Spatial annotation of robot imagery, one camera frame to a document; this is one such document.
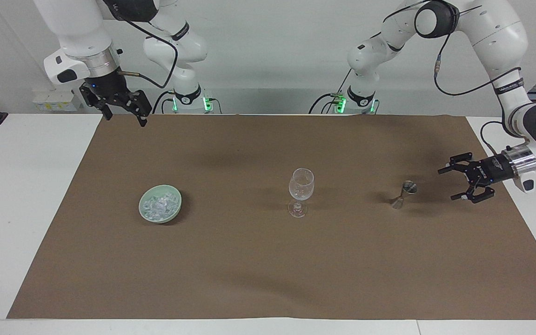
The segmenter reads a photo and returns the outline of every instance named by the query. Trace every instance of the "table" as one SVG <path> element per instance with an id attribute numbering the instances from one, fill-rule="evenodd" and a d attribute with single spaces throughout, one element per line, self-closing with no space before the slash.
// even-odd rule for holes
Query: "table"
<path id="1" fill-rule="evenodd" d="M 469 118 L 479 127 L 492 119 Z M 0 333 L 370 333 L 370 334 L 530 334 L 536 322 L 331 322 L 324 320 L 204 321 L 2 321 L 11 307 L 39 244 L 92 139 L 98 115 L 13 114 L 0 126 Z M 497 148 L 515 145 L 502 131 L 486 131 Z M 523 218 L 536 238 L 536 193 L 524 195 L 506 182 Z"/>

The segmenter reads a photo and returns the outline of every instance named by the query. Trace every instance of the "light green bowl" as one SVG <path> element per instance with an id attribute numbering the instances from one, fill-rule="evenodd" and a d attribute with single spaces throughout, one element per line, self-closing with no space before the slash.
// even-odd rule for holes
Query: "light green bowl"
<path id="1" fill-rule="evenodd" d="M 149 219 L 145 218 L 144 213 L 143 213 L 143 209 L 142 209 L 142 206 L 144 205 L 144 203 L 148 199 L 150 199 L 151 197 L 162 197 L 163 195 L 166 195 L 167 193 L 171 193 L 173 195 L 176 195 L 176 197 L 179 199 L 179 203 L 177 204 L 177 210 L 176 210 L 175 214 L 173 214 L 169 218 L 161 220 L 161 221 L 152 221 L 152 220 L 149 220 Z M 179 193 L 179 190 L 174 188 L 174 187 L 172 187 L 171 185 L 158 185 L 158 186 L 155 186 L 155 187 L 149 189 L 148 191 L 146 191 L 146 193 L 144 193 L 144 195 L 140 199 L 140 205 L 138 206 L 138 209 L 140 210 L 140 215 L 145 220 L 147 220 L 149 222 L 158 223 L 158 224 L 167 223 L 167 222 L 171 221 L 172 219 L 174 219 L 177 216 L 177 214 L 179 214 L 179 210 L 181 210 L 181 193 Z"/>

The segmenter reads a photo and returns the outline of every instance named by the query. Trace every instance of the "metal jigger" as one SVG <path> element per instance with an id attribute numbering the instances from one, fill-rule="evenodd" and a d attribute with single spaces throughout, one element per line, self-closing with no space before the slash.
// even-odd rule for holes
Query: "metal jigger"
<path id="1" fill-rule="evenodd" d="M 394 199 L 392 203 L 392 208 L 402 208 L 402 206 L 404 205 L 404 198 L 415 193 L 417 193 L 417 184 L 410 180 L 407 180 L 406 182 L 402 183 L 402 191 L 400 192 L 400 197 Z"/>

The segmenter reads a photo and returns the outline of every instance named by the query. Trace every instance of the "brown paper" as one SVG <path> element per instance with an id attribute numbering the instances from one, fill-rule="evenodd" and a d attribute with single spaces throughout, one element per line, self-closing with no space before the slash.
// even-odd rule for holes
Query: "brown paper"
<path id="1" fill-rule="evenodd" d="M 9 318 L 536 320 L 536 241 L 502 184 L 439 176 L 485 154 L 463 117 L 130 116 L 102 121 Z M 315 174 L 289 216 L 296 168 Z M 419 193 L 389 200 L 404 180 Z M 183 194 L 171 225 L 147 189 Z"/>

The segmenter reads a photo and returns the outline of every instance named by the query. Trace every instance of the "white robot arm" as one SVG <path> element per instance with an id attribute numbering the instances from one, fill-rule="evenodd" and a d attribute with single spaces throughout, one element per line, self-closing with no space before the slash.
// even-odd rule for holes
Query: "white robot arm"
<path id="1" fill-rule="evenodd" d="M 370 108 L 379 81 L 376 68 L 398 55 L 415 34 L 438 38 L 456 31 L 468 36 L 489 75 L 502 105 L 504 130 L 525 142 L 482 161 L 472 161 L 471 153 L 451 157 L 440 173 L 458 170 L 469 181 L 468 190 L 452 199 L 478 203 L 493 197 L 491 184 L 509 179 L 522 191 L 531 193 L 536 180 L 536 103 L 527 96 L 519 68 L 528 40 L 523 23 L 506 0 L 454 0 L 452 3 L 405 0 L 383 21 L 380 34 L 349 52 L 348 62 L 355 70 L 355 77 L 345 93 L 346 106 L 359 110 Z M 434 78 L 440 70 L 440 58 Z M 475 194 L 478 187 L 485 191 Z"/>
<path id="2" fill-rule="evenodd" d="M 130 22 L 148 22 L 160 31 L 161 39 L 175 46 L 149 38 L 145 51 L 149 58 L 168 71 L 176 65 L 174 91 L 177 97 L 190 97 L 191 104 L 200 101 L 201 92 L 195 72 L 188 63 L 201 61 L 207 55 L 206 43 L 189 30 L 189 25 L 174 13 L 176 0 L 34 0 L 49 29 L 57 35 L 61 48 L 45 59 L 45 70 L 55 84 L 84 79 L 80 87 L 89 106 L 96 107 L 107 120 L 113 114 L 108 104 L 120 106 L 146 125 L 152 108 L 143 91 L 132 93 L 111 37 L 102 26 L 114 17 Z"/>

